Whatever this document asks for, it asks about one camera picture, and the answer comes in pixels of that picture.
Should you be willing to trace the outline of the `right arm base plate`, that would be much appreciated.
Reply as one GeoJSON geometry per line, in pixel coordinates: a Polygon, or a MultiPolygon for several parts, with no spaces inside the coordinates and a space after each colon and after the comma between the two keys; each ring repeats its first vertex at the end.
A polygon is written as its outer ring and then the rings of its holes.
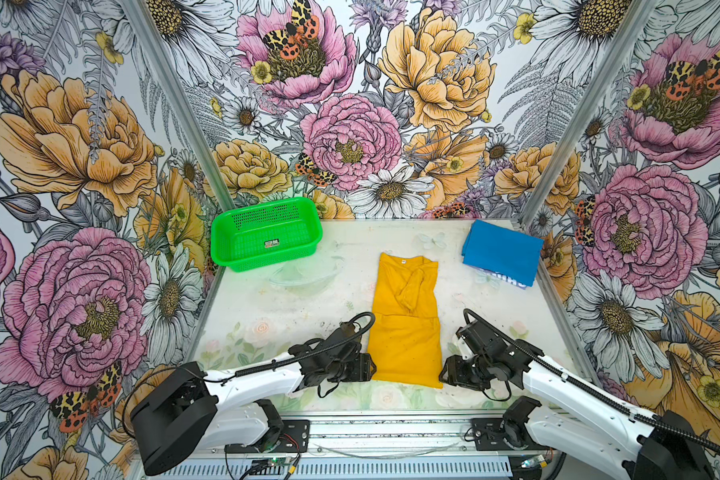
{"type": "Polygon", "coordinates": [[[526,436],[515,445],[510,442],[508,434],[503,427],[503,420],[500,417],[476,417],[471,418],[469,426],[462,438],[475,446],[477,451],[547,451],[547,446],[535,443],[526,436]]]}

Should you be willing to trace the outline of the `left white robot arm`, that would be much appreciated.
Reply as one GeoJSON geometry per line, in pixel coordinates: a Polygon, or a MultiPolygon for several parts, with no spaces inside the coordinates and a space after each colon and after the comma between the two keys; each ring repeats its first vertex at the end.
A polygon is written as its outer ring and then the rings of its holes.
{"type": "Polygon", "coordinates": [[[363,349],[364,333],[343,322],[326,339],[236,370],[203,370],[196,362],[174,368],[128,415],[145,474],[163,474],[197,449],[272,449],[286,434],[272,397],[373,378],[377,367],[363,349]]]}

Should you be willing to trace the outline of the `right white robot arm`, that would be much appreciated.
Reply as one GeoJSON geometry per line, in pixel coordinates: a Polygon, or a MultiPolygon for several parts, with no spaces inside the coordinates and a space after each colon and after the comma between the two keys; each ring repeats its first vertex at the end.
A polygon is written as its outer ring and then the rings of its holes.
{"type": "Polygon", "coordinates": [[[714,478],[712,444],[682,416],[619,399],[474,311],[463,314],[461,352],[445,361],[440,380],[479,392],[493,381],[520,390],[500,423],[499,439],[509,448],[548,447],[613,479],[714,478]]]}

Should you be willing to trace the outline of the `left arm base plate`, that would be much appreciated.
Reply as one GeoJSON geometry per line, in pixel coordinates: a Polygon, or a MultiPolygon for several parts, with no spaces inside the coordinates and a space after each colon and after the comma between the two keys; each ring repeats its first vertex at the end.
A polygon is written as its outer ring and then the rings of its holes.
{"type": "Polygon", "coordinates": [[[305,453],[308,450],[311,422],[286,419],[281,426],[269,427],[252,445],[227,444],[227,454],[305,453]]]}

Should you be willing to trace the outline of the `yellow t-shirt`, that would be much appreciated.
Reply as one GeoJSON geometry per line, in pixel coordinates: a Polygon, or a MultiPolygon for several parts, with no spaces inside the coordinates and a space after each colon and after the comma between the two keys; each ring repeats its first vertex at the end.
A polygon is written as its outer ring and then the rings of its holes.
{"type": "Polygon", "coordinates": [[[441,324],[435,296],[438,263],[383,253],[372,304],[368,353],[377,381],[443,387],[441,324]]]}

